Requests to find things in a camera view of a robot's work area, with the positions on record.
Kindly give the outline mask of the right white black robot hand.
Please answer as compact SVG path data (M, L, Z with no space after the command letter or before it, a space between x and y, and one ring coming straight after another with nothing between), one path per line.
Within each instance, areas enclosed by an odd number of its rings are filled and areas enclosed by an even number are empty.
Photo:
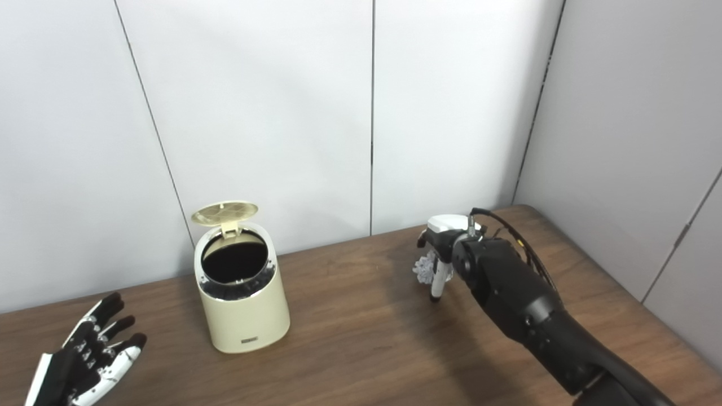
M435 215L417 239L417 247L430 246L430 251L415 262L412 272L421 284L430 285L430 300L438 303L444 286L454 277L452 263L454 244L465 237L482 239L487 227L464 215Z

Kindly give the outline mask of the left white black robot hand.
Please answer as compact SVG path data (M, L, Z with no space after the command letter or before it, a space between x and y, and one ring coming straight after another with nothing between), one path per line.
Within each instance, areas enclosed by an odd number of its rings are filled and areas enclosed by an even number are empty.
M95 405L108 395L147 344L142 333L112 342L136 322L132 315L111 321L124 306L119 292L107 295L80 318L57 352L43 353L25 404Z

